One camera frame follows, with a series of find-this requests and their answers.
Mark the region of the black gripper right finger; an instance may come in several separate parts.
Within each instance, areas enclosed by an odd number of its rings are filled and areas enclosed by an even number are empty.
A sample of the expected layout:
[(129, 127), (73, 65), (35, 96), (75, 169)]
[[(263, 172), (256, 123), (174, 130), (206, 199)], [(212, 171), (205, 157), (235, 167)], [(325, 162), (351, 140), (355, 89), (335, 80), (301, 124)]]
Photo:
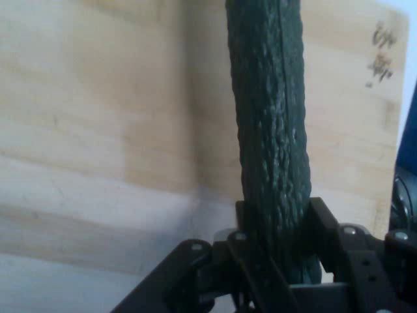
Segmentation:
[(301, 288), (303, 312), (416, 311), (415, 235), (377, 239), (358, 224), (339, 224), (321, 198), (310, 200), (304, 234), (334, 280)]

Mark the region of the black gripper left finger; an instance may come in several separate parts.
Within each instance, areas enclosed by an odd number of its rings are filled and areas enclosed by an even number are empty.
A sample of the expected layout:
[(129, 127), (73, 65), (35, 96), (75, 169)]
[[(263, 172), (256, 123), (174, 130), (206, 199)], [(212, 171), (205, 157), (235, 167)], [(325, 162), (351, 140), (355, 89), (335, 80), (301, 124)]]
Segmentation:
[(210, 312), (232, 298), (235, 312), (298, 312), (288, 283), (258, 241), (255, 209), (236, 203), (237, 230), (210, 244), (181, 242), (114, 312)]

